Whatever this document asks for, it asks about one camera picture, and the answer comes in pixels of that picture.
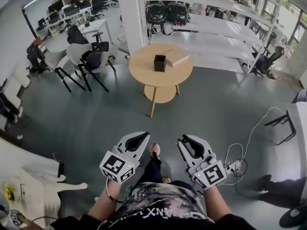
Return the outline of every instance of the ceiling light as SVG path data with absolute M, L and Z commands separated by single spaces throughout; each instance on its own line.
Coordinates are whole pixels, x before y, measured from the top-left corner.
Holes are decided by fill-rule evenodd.
M 33 0 L 32 2 L 29 2 L 27 5 L 24 6 L 24 9 L 25 9 L 26 7 L 28 7 L 29 5 L 31 5 L 32 3 L 36 2 L 36 1 L 37 1 L 37 0 Z

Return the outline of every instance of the black pants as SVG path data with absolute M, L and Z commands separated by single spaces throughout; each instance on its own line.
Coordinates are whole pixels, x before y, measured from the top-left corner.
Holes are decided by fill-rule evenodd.
M 10 112 L 4 110 L 4 113 L 2 113 L 2 115 L 5 116 L 10 123 L 13 123 L 15 119 L 14 115 L 18 115 L 19 110 L 6 98 L 6 96 L 2 92 L 0 92 L 0 99 L 3 101 L 5 107 L 10 110 Z
M 219 9 L 216 9 L 214 17 L 219 19 L 220 16 L 221 16 L 221 13 L 222 13 L 222 11 L 220 11 Z
M 244 25 L 248 25 L 248 21 L 250 20 L 250 18 L 249 17 L 245 17 L 245 21 L 244 21 Z
M 306 183 L 306 178 L 285 180 L 282 182 L 267 182 L 259 199 L 268 204 L 283 208 L 295 208 L 300 205 L 300 199 Z
M 230 11 L 230 14 L 236 17 L 236 12 Z
M 144 174 L 136 183 L 135 187 L 143 182 L 162 183 L 161 161 L 158 158 L 153 158 L 149 161 L 148 165 L 145 168 Z M 196 194 L 193 187 L 185 182 L 172 181 L 169 184 L 186 188 Z

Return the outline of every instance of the white pillar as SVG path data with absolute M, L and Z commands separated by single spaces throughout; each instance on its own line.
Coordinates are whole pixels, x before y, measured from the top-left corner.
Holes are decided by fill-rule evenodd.
M 144 47 L 139 0 L 118 0 L 130 55 Z

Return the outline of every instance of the chair leg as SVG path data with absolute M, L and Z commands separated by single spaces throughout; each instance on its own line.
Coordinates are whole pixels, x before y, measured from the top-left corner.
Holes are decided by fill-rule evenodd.
M 282 122 L 282 125 L 284 125 L 286 122 L 288 122 L 289 121 L 289 119 L 287 118 L 286 120 L 284 120 L 283 122 Z
M 285 117 L 287 117 L 287 114 L 285 114 L 285 115 L 283 115 L 283 116 L 281 116 L 281 117 L 279 117 L 279 118 L 276 118 L 276 119 L 274 119 L 274 120 L 272 120 L 272 121 L 266 123 L 264 126 L 268 126 L 268 125 L 271 125 L 271 124 L 273 124 L 273 126 L 275 126 L 276 124 L 278 124 L 278 123 L 280 123 L 281 121 L 283 121 Z
M 66 71 L 64 71 L 62 68 L 60 68 L 59 70 L 61 70 L 67 77 L 70 78 L 70 80 L 72 80 L 75 84 L 77 84 L 81 89 L 86 90 L 80 83 L 78 83 L 75 79 L 73 79 L 71 77 L 71 75 L 69 75 Z
M 292 136 L 290 138 L 288 138 L 286 141 L 291 140 L 296 134 L 292 134 Z
M 95 76 L 95 74 L 92 73 L 91 70 L 89 70 L 89 68 L 85 65 L 84 66 L 86 68 L 86 70 L 93 76 L 93 78 L 95 78 L 95 80 L 107 91 L 110 92 L 110 90 L 99 80 L 98 77 Z
M 111 61 L 108 59 L 107 62 L 109 63 L 109 65 L 111 66 L 111 68 L 116 71 L 116 69 L 114 68 L 113 64 L 111 63 Z
M 63 84 L 66 86 L 66 88 L 68 89 L 68 91 L 71 93 L 70 88 L 68 87 L 67 83 L 65 82 L 65 80 L 63 79 Z
M 288 141 L 289 139 L 291 139 L 293 137 L 293 134 L 289 135 L 287 138 L 283 139 L 280 143 L 278 143 L 277 145 L 279 146 L 280 144 L 284 143 L 285 141 Z
M 63 76 L 60 74 L 59 70 L 58 70 L 58 69 L 55 69 L 54 71 L 55 71 L 55 72 L 58 74 L 58 76 L 62 79 L 63 84 L 66 86 L 66 88 L 68 89 L 68 91 L 71 93 L 70 88 L 68 87 L 67 83 L 65 82 Z
M 88 84 L 88 81 L 87 81 L 87 79 L 86 79 L 86 75 L 85 75 L 85 73 L 84 73 L 84 71 L 83 71 L 83 69 L 82 69 L 81 66 L 79 66 L 79 70 L 80 70 L 80 72 L 81 72 L 81 74 L 82 74 L 82 77 L 83 77 L 83 79 L 84 79 L 84 81 L 85 81 L 85 83 L 86 83 L 86 86 L 87 86 L 88 90 L 89 90 L 89 91 L 92 91 L 92 89 L 91 89 L 91 87 L 90 87 L 90 85 Z

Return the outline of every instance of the round wooden table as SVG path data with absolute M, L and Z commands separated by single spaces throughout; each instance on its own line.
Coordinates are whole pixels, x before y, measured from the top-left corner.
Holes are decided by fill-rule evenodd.
M 174 44 L 152 44 L 138 50 L 129 63 L 132 76 L 144 84 L 143 94 L 153 102 L 150 117 L 154 114 L 156 103 L 167 103 L 176 94 L 179 95 L 179 84 L 192 72 L 193 60 L 190 58 L 175 67 L 166 64 L 165 72 L 154 71 L 155 55 L 163 55 L 178 48 Z

